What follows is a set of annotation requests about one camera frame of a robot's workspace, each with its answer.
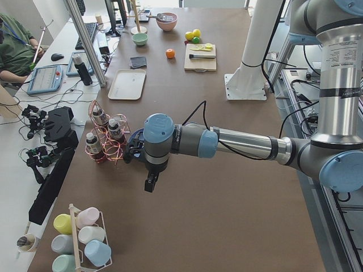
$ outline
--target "bowl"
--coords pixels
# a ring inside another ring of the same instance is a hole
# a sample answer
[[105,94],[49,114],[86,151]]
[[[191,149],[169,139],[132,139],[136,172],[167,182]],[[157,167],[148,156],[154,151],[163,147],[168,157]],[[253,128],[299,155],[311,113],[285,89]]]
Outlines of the bowl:
[[136,33],[134,36],[132,36],[132,40],[138,46],[145,45],[147,42],[147,34]]
[[171,31],[176,26],[176,22],[178,21],[178,16],[176,14],[171,12],[163,12],[165,15],[173,16],[174,20],[172,22],[163,22],[159,19],[157,19],[157,24],[159,28],[161,28],[164,31]]

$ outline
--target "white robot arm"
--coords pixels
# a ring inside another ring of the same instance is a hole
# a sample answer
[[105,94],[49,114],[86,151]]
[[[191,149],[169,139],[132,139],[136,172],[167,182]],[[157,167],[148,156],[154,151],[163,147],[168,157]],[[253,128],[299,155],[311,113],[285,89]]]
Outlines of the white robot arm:
[[336,192],[363,186],[363,140],[356,134],[363,2],[295,0],[292,5],[292,38],[304,43],[316,37],[323,46],[317,132],[310,140],[276,139],[196,124],[174,125],[167,115],[154,114],[145,121],[143,131],[141,152],[149,170],[145,190],[154,190],[169,153],[211,158],[217,150],[277,160]]

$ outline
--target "green bowl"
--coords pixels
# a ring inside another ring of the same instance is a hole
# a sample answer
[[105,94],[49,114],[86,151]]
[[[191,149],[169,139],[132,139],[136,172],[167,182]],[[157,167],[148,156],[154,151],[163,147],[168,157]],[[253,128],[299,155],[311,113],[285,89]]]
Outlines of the green bowl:
[[145,33],[136,33],[134,36],[132,36],[132,40],[136,45],[145,45],[147,42],[147,34]]

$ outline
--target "white cup rack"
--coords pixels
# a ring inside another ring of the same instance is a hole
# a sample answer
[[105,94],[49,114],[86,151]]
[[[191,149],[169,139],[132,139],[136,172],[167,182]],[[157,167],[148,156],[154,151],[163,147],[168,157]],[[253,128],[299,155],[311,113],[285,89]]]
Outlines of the white cup rack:
[[[112,258],[110,258],[108,260],[108,262],[104,266],[101,266],[101,267],[96,268],[96,269],[81,266],[81,265],[86,264],[86,261],[84,259],[84,252],[83,252],[84,251],[84,246],[83,246],[83,244],[81,244],[78,241],[78,232],[80,231],[80,229],[75,224],[75,217],[80,212],[81,212],[81,210],[74,207],[72,203],[69,205],[70,220],[71,220],[71,224],[72,224],[72,237],[73,237],[74,258],[75,258],[75,271],[76,272],[96,272],[96,271],[100,271],[100,270],[104,269],[105,267],[112,265]],[[105,231],[105,241],[104,242],[108,245],[107,233],[106,233],[106,228],[105,228],[104,219],[103,219],[103,213],[101,211],[100,211],[100,218],[97,220],[97,222],[93,226],[101,227],[101,228],[104,229],[104,231]],[[89,266],[94,266],[93,264],[91,264],[91,262],[88,262],[88,265]]]

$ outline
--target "black mouse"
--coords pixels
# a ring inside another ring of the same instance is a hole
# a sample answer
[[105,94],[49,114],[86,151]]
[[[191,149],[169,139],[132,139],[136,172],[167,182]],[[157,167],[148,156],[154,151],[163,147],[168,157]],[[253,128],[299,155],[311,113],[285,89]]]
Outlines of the black mouse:
[[64,56],[62,54],[59,54],[59,53],[54,53],[50,59],[52,61],[59,61],[60,59],[64,58]]

